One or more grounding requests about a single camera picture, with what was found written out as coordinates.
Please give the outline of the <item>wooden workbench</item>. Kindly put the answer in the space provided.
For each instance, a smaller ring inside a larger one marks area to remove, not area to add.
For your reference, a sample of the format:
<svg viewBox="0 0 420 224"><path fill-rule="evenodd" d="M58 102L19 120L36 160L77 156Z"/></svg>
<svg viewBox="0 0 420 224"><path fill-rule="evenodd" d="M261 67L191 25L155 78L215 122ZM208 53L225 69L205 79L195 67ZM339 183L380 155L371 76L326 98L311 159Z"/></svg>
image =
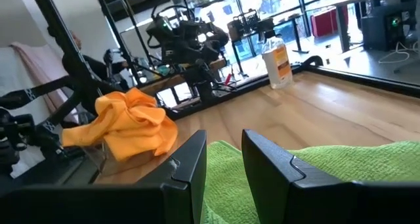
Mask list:
<svg viewBox="0 0 420 224"><path fill-rule="evenodd" d="M218 59L217 61L210 63L209 68L212 72L216 72L217 70L220 70L225 66L226 61L224 59ZM168 78L158 79L145 86L138 86L138 88L143 93L146 93L148 95L154 95L162 90L174 87L185 82L185 79L180 74L175 74L169 76Z"/></svg>

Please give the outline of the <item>black computer tower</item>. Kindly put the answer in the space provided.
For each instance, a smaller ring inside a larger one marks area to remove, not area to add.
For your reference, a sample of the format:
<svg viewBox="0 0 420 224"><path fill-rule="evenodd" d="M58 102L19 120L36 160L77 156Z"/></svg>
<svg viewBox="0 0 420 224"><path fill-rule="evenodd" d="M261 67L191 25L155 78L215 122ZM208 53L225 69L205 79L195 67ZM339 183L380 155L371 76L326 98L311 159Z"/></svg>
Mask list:
<svg viewBox="0 0 420 224"><path fill-rule="evenodd" d="M375 7L361 19L364 48L389 51L397 43L404 43L404 25L415 24L414 12L415 7L409 5Z"/></svg>

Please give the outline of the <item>clear spray bottle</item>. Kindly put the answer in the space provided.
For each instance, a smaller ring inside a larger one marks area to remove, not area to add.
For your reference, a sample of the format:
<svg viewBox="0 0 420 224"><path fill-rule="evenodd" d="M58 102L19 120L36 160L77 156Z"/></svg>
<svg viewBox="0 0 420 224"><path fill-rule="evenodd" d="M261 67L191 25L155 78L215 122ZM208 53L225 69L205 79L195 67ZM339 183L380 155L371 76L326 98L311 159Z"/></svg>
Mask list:
<svg viewBox="0 0 420 224"><path fill-rule="evenodd" d="M268 72L270 86L272 89L282 89L293 81L286 45L282 38L276 36L274 30L265 32L264 37L262 58Z"/></svg>

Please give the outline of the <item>red storage box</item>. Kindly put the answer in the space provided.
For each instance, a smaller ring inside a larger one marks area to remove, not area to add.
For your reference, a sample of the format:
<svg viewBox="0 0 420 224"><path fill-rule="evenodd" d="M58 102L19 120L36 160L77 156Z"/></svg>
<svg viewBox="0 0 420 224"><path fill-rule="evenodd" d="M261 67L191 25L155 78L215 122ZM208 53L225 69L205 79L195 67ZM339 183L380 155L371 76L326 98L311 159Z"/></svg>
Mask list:
<svg viewBox="0 0 420 224"><path fill-rule="evenodd" d="M313 10L309 14L312 35L324 37L338 31L336 8Z"/></svg>

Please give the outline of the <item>clear plastic basket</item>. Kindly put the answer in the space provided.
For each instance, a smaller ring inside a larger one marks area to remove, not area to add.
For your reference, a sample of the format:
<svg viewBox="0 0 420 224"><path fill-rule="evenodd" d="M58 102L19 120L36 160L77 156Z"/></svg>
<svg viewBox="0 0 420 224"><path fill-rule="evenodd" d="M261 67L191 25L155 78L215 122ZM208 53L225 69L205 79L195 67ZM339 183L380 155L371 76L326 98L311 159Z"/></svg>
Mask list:
<svg viewBox="0 0 420 224"><path fill-rule="evenodd" d="M170 156L179 145L179 140L177 139L171 149L164 154L155 156L154 151L149 150L122 161L117 161L105 141L91 146L82 146L81 149L96 166L100 176L107 177L144 165L151 165L154 160L159 160L160 158L166 159L166 157Z"/></svg>

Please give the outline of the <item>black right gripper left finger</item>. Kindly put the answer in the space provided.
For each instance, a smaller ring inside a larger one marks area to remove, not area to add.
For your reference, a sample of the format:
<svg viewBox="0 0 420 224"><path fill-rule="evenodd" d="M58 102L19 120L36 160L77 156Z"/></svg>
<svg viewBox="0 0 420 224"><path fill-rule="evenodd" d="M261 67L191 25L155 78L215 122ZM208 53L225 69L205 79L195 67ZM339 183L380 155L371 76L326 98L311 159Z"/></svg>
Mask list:
<svg viewBox="0 0 420 224"><path fill-rule="evenodd" d="M207 134L128 185L31 185L0 194L0 224L202 224Z"/></svg>

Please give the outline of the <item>green microfiber towel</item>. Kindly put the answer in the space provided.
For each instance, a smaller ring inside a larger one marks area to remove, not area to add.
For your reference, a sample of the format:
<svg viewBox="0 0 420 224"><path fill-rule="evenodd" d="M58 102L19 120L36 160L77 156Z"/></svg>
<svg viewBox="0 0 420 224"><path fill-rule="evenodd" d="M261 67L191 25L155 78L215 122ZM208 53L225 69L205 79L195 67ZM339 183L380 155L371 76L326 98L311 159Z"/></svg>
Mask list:
<svg viewBox="0 0 420 224"><path fill-rule="evenodd" d="M420 142L313 146L291 153L343 181L420 181ZM226 141L207 149L204 205L203 224L260 224L242 153Z"/></svg>

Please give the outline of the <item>wooden office desk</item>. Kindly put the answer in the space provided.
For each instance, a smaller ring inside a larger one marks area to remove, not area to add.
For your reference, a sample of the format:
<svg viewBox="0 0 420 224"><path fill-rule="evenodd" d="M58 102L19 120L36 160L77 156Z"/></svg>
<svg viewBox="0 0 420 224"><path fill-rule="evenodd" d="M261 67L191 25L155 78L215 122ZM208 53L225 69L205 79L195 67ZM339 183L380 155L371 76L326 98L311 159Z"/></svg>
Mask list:
<svg viewBox="0 0 420 224"><path fill-rule="evenodd" d="M344 9L348 4L358 3L366 0L328 0L318 5L316 9L333 6L336 8L336 21L338 27L338 34L341 42L342 52L345 53L350 50L350 43L348 40L348 27L345 23Z"/></svg>

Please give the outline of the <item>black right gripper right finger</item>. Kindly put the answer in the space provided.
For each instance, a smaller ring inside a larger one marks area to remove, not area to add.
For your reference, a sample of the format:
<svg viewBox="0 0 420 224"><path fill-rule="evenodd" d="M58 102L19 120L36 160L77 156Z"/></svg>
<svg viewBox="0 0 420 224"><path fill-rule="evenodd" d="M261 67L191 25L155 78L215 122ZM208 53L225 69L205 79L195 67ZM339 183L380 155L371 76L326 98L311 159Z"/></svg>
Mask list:
<svg viewBox="0 0 420 224"><path fill-rule="evenodd" d="M261 224L420 224L420 182L344 182L257 132L242 132Z"/></svg>

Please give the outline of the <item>pink hanging cloth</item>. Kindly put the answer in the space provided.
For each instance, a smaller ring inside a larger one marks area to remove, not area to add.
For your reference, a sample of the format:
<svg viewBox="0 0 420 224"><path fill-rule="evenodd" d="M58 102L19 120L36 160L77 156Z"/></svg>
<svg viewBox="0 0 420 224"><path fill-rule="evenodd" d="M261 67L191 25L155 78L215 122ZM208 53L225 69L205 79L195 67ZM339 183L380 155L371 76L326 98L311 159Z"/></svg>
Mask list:
<svg viewBox="0 0 420 224"><path fill-rule="evenodd" d="M11 47L22 59L26 70L36 85L43 85L68 76L61 63L61 58L49 45L31 47L19 42L13 42ZM68 100L68 97L63 90L57 89L43 95L43 99L47 103L50 112L54 112Z"/></svg>

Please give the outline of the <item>black crate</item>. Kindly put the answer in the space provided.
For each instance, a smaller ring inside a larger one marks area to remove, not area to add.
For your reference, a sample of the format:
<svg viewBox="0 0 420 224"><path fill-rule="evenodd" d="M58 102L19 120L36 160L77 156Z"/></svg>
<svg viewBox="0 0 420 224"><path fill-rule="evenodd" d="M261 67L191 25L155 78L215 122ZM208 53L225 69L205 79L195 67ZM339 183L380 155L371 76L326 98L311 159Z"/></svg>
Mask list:
<svg viewBox="0 0 420 224"><path fill-rule="evenodd" d="M244 37L257 34L259 41L265 40L265 33L273 30L273 18L260 19L255 9L233 17L233 21L227 23L228 34L231 41L239 41Z"/></svg>

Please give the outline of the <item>black metal table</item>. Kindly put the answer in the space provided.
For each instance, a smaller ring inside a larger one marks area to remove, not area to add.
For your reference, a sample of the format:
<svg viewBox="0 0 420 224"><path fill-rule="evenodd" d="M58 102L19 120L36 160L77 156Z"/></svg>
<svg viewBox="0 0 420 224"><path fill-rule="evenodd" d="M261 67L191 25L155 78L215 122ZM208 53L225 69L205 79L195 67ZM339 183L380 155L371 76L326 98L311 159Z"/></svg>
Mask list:
<svg viewBox="0 0 420 224"><path fill-rule="evenodd" d="M299 27L297 20L302 16L299 13L293 13L289 16L283 17L268 17L273 18L274 28L273 30L276 32L277 37L283 37L285 43L288 43L290 39L293 39L297 49L295 52L297 53L308 53L308 51L304 51L301 47L301 40L299 35ZM242 68L242 59L240 58L239 49L240 45L243 43L247 44L247 48L244 47L245 50L248 50L249 53L245 59L256 57L262 53L262 46L265 40L259 41L259 37L257 34L251 35L249 37L244 37L239 41L231 41L232 49L234 52L234 57L236 59L236 64L238 65L239 75L247 78L248 75L243 71Z"/></svg>

